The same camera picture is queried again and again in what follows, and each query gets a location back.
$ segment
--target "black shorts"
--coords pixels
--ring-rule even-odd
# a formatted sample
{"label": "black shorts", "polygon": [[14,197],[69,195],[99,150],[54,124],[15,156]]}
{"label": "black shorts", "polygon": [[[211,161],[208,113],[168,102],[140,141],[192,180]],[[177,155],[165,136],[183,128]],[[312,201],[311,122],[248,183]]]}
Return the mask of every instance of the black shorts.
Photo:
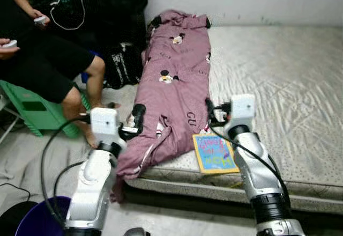
{"label": "black shorts", "polygon": [[46,33],[37,33],[30,44],[9,60],[0,60],[0,79],[31,90],[48,101],[61,103],[73,79],[92,63],[94,54]]}

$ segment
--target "person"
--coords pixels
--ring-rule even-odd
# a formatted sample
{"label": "person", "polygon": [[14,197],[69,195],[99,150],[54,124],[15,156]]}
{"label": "person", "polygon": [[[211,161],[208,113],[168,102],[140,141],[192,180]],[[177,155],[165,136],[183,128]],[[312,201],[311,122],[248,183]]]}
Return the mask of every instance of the person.
{"label": "person", "polygon": [[[38,29],[33,20],[44,15],[33,9],[27,0],[0,0],[0,8],[0,47],[10,40],[17,40],[18,45],[0,48],[0,79],[31,90],[48,101],[61,103],[66,119],[72,119],[83,108],[73,79],[85,71],[91,106],[103,107],[105,63],[100,57]],[[46,17],[44,25],[49,22]],[[85,123],[77,125],[95,148],[90,127]]]}

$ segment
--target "hand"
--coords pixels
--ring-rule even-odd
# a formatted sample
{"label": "hand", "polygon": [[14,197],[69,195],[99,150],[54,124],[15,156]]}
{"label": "hand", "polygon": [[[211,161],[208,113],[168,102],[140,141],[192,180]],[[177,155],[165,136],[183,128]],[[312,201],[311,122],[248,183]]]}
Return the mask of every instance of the hand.
{"label": "hand", "polygon": [[41,16],[45,16],[46,19],[44,21],[44,26],[47,26],[49,23],[50,23],[50,19],[48,16],[44,15],[43,13],[41,13],[40,11],[36,10],[36,9],[33,9],[32,11],[32,14],[30,14],[30,16],[33,18],[33,19],[36,19],[38,17],[41,17]]}
{"label": "hand", "polygon": [[19,47],[11,47],[2,49],[2,45],[8,44],[11,40],[0,39],[0,60],[10,59],[17,51],[20,50]]}

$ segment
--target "book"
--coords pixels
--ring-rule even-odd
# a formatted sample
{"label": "book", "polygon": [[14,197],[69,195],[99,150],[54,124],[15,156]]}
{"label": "book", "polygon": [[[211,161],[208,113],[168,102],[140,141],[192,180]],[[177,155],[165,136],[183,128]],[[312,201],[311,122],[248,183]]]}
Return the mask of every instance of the book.
{"label": "book", "polygon": [[193,135],[200,171],[206,174],[238,173],[230,142],[214,134]]}

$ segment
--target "garment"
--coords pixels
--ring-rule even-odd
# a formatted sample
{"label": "garment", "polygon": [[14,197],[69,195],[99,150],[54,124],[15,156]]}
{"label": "garment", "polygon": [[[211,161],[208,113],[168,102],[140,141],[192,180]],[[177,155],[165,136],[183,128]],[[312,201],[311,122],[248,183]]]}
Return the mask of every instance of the garment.
{"label": "garment", "polygon": [[61,103],[73,87],[72,80],[91,65],[94,54],[57,36],[37,34],[32,47],[0,61],[0,79]]}
{"label": "garment", "polygon": [[0,0],[0,39],[18,41],[18,47],[24,45],[35,30],[33,20],[14,2]]}
{"label": "garment", "polygon": [[0,60],[0,79],[61,103],[72,80],[85,71],[94,55],[56,36],[39,31],[33,20],[13,1],[0,0],[0,38],[18,41],[20,51]]}
{"label": "garment", "polygon": [[123,179],[193,149],[192,135],[207,124],[205,99],[211,46],[206,16],[166,11],[149,28],[136,104],[146,107],[143,132],[119,155],[117,200]]}

